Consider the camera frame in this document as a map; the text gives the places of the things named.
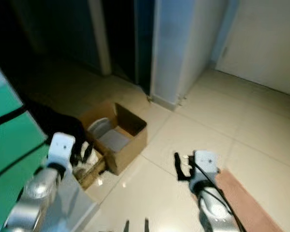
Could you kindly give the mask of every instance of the black cable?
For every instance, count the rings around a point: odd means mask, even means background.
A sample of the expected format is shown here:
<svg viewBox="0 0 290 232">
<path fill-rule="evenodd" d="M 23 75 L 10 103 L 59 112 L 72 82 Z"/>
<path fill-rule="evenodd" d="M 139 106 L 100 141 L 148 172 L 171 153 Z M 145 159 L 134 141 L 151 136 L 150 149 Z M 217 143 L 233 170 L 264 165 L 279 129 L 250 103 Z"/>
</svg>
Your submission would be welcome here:
<svg viewBox="0 0 290 232">
<path fill-rule="evenodd" d="M 16 160 L 14 160 L 12 163 L 10 163 L 9 165 L 7 165 L 5 168 L 3 168 L 0 171 L 0 176 L 2 176 L 6 171 L 8 171 L 10 168 L 12 168 L 13 166 L 15 166 L 18 162 L 22 161 L 24 158 L 26 158 L 30 154 L 32 154 L 34 151 L 38 150 L 43 145 L 45 145 L 45 141 L 43 141 L 42 143 L 38 144 L 36 147 L 34 147 L 33 149 L 31 149 L 30 151 L 26 152 L 21 157 L 18 157 Z"/>
<path fill-rule="evenodd" d="M 232 215 L 235 218 L 236 224 L 238 226 L 238 228 L 240 229 L 241 232 L 246 232 L 244 226 L 242 225 L 241 221 L 239 220 L 239 218 L 237 217 L 236 213 L 234 212 L 234 210 L 232 209 L 231 205 L 229 204 L 228 200 L 225 198 L 225 196 L 223 195 L 221 189 L 218 188 L 218 186 L 215 184 L 214 181 L 212 181 L 212 179 L 207 175 L 207 173 L 195 162 L 193 162 L 193 165 L 199 169 L 201 171 L 201 173 L 208 179 L 208 181 L 214 186 L 214 188 L 218 191 L 218 193 L 220 194 L 220 196 L 223 198 L 223 200 L 225 201 L 225 203 L 227 204 L 227 206 L 230 208 Z"/>
<path fill-rule="evenodd" d="M 25 113 L 26 110 L 27 109 L 26 109 L 25 105 L 22 105 L 19 108 L 15 109 L 15 110 L 13 110 L 5 115 L 0 116 L 0 125 L 20 116 L 21 114 Z"/>
</svg>

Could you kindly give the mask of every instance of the door frame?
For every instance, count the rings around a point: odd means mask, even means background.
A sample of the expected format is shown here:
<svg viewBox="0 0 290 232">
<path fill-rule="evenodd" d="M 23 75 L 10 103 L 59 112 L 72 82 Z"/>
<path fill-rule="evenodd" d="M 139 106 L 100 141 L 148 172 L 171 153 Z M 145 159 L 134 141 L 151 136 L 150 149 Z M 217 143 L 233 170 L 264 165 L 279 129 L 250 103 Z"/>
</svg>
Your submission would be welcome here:
<svg viewBox="0 0 290 232">
<path fill-rule="evenodd" d="M 155 80 L 156 80 L 156 70 L 157 70 L 157 53 L 158 53 L 158 40 L 159 40 L 159 30 L 160 30 L 160 9 L 161 0 L 155 0 L 154 9 L 154 30 L 153 30 L 153 43 L 152 43 L 152 54 L 151 54 L 151 76 L 150 76 L 150 90 L 149 97 L 153 99 L 155 92 Z"/>
<path fill-rule="evenodd" d="M 232 37 L 232 35 L 234 33 L 235 23 L 238 21 L 238 15 L 239 15 L 239 11 L 240 11 L 241 7 L 242 7 L 242 0 L 239 0 L 238 7 L 236 9 L 236 13 L 234 15 L 232 24 L 231 24 L 230 29 L 228 31 L 228 35 L 226 37 L 226 40 L 223 43 L 222 50 L 221 50 L 221 52 L 219 54 L 219 58 L 218 58 L 218 60 L 216 62 L 215 70 L 220 71 L 219 66 L 221 65 L 221 61 L 222 61 L 224 55 L 228 52 L 228 45 L 229 45 L 231 37 Z"/>
<path fill-rule="evenodd" d="M 138 37 L 138 11 L 137 11 L 137 4 L 138 0 L 133 0 L 133 15 L 134 15 L 134 42 L 135 42 L 135 62 L 134 62 L 134 82 L 136 85 L 140 83 L 140 77 L 139 77 L 139 37 Z"/>
<path fill-rule="evenodd" d="M 106 35 L 106 27 L 102 10 L 101 0 L 87 0 L 91 16 L 92 29 L 96 39 L 97 50 L 100 60 L 101 74 L 112 74 L 110 51 Z"/>
</svg>

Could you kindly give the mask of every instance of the green surface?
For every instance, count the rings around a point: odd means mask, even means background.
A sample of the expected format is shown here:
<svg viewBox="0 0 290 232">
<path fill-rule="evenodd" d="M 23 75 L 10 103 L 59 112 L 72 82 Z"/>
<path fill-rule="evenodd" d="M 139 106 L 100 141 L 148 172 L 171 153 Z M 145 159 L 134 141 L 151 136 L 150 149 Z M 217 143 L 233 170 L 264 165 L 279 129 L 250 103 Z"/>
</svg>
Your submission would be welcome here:
<svg viewBox="0 0 290 232">
<path fill-rule="evenodd" d="M 0 116 L 5 115 L 22 106 L 13 90 L 4 84 L 0 87 Z"/>
<path fill-rule="evenodd" d="M 0 71 L 0 116 L 22 105 L 12 87 Z M 45 135 L 29 113 L 0 125 L 0 171 L 19 157 L 34 149 L 45 140 Z M 41 165 L 47 155 L 48 146 L 44 145 L 15 164 L 0 176 L 0 227 L 15 205 L 17 196 Z"/>
<path fill-rule="evenodd" d="M 0 227 L 15 205 L 20 190 L 40 166 L 48 149 L 47 145 L 42 146 L 0 177 Z"/>
<path fill-rule="evenodd" d="M 28 113 L 0 125 L 0 171 L 45 139 Z"/>
</svg>

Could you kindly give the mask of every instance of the pink mat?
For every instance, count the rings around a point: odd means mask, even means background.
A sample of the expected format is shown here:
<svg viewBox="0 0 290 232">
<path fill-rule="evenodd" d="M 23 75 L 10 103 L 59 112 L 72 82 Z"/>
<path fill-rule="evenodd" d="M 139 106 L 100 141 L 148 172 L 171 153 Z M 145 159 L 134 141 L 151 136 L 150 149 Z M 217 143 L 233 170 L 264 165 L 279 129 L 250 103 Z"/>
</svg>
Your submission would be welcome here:
<svg viewBox="0 0 290 232">
<path fill-rule="evenodd" d="M 216 181 L 247 232 L 283 232 L 228 170 Z"/>
</svg>

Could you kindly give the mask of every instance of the baseboard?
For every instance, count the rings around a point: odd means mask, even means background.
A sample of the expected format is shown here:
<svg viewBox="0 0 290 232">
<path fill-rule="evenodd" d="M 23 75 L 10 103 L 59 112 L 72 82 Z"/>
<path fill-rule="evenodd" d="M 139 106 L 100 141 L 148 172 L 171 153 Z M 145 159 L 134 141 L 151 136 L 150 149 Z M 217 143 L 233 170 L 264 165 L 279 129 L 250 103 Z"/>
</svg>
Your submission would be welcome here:
<svg viewBox="0 0 290 232">
<path fill-rule="evenodd" d="M 164 107 L 168 110 L 171 110 L 171 111 L 174 111 L 176 106 L 177 106 L 176 103 L 168 102 L 165 99 L 163 99 L 155 94 L 152 95 L 152 100 L 153 100 L 153 102 L 157 103 L 158 105 L 161 105 L 162 107 Z"/>
<path fill-rule="evenodd" d="M 210 60 L 209 62 L 208 62 L 208 65 L 207 65 L 207 67 L 208 68 L 210 68 L 210 69 L 216 69 L 216 65 L 217 65 L 217 63 L 215 62 L 215 61 L 213 61 L 213 60 Z"/>
</svg>

